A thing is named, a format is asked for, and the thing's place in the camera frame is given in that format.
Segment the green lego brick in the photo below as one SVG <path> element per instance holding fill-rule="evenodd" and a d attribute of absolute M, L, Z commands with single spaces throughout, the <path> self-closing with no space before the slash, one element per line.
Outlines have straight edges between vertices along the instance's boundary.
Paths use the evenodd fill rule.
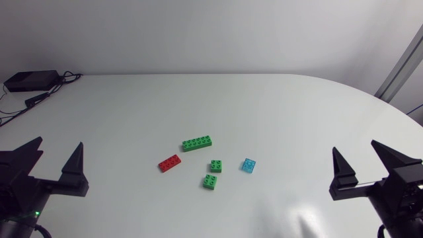
<path fill-rule="evenodd" d="M 214 190 L 214 186 L 216 186 L 217 177 L 213 175 L 206 175 L 203 182 L 204 188 L 209 188 Z"/>
<path fill-rule="evenodd" d="M 222 161 L 211 161 L 210 171 L 213 173 L 222 173 Z"/>
<path fill-rule="evenodd" d="M 209 136 L 203 136 L 196 139 L 189 139 L 187 141 L 182 142 L 182 147 L 184 148 L 184 152 L 192 151 L 194 149 L 203 148 L 206 146 L 212 145 L 212 139 Z"/>

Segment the blue lego brick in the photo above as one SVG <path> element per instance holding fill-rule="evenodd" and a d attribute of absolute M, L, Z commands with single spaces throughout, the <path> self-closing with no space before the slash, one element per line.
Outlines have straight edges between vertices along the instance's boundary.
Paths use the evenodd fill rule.
<path fill-rule="evenodd" d="M 255 165 L 256 165 L 256 161 L 253 161 L 251 159 L 245 159 L 243 170 L 247 173 L 252 173 L 252 170 L 254 169 Z"/>

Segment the power adapter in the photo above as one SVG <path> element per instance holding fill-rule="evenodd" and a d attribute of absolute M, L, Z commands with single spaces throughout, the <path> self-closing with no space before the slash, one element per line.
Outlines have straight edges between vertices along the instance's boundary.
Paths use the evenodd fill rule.
<path fill-rule="evenodd" d="M 9 92 L 49 91 L 60 82 L 56 70 L 19 72 L 5 81 Z"/>

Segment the black cable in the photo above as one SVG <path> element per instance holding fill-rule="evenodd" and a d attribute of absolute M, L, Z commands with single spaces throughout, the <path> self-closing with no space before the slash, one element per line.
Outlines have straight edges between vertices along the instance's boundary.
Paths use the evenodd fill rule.
<path fill-rule="evenodd" d="M 384 225 L 381 225 L 379 227 L 379 230 L 377 230 L 377 238 L 385 238 L 385 234 L 383 234 L 384 229 L 385 229 Z"/>
<path fill-rule="evenodd" d="M 35 225 L 35 231 L 39 231 L 44 238 L 52 238 L 52 235 L 46 230 L 46 228 L 42 227 L 41 225 Z"/>
<path fill-rule="evenodd" d="M 0 100 L 7 94 L 6 90 L 5 90 L 5 85 L 3 85 L 3 95 L 1 95 Z"/>
<path fill-rule="evenodd" d="M 65 85 L 65 84 L 69 84 L 69 83 L 73 83 L 73 82 L 75 82 L 76 80 L 78 80 L 78 79 L 80 79 L 81 77 L 83 76 L 83 74 L 82 73 L 72 73 L 72 72 L 70 72 L 70 71 L 66 71 L 64 74 L 63 74 L 63 76 L 61 76 L 61 79 L 60 79 L 60 81 L 56 84 L 56 85 L 54 85 L 53 86 L 53 88 L 51 89 L 51 91 L 50 92 L 48 92 L 47 93 L 47 95 L 43 98 L 43 99 L 40 99 L 39 101 L 37 101 L 37 102 L 35 102 L 33 105 L 31 105 L 30 107 L 27 107 L 27 108 L 25 108 L 25 109 L 22 109 L 22 110 L 18 110 L 18 111 L 16 111 L 16 112 L 2 112 L 2 111 L 0 111 L 0 112 L 2 112 L 2 113 L 4 113 L 4 114 L 14 114 L 14 113 L 17 113 L 17 114 L 15 114 L 15 115 L 13 115 L 13 116 L 6 116 L 6 117 L 2 117 L 2 118 L 10 118 L 10 119 L 8 119 L 6 122 L 4 122 L 4 123 L 1 123 L 1 119 L 2 118 L 0 118 L 0 127 L 1 126 L 4 126 L 5 124 L 7 124 L 7 123 L 9 123 L 11 120 L 13 120 L 13 119 L 15 119 L 16 117 L 18 117 L 18 116 L 20 116 L 20 115 L 22 115 L 22 114 L 24 114 L 25 112 L 28 112 L 31 108 L 34 108 L 36 105 L 38 105 L 38 104 L 40 104 L 42 101 L 44 101 L 44 100 L 46 100 L 50 95 L 52 95 L 52 94 L 54 94 L 54 93 L 56 93 L 56 92 L 58 92 L 60 89 L 61 89 L 61 87 L 63 86 L 63 85 Z M 69 81 L 67 81 L 66 80 L 66 78 L 67 77 L 75 77 L 74 79 L 72 79 L 72 80 L 69 80 Z"/>
<path fill-rule="evenodd" d="M 421 104 L 420 106 L 416 107 L 415 109 L 411 110 L 409 113 L 407 113 L 406 115 L 410 114 L 411 112 L 414 112 L 415 110 L 419 109 L 420 107 L 422 107 L 423 104 Z"/>

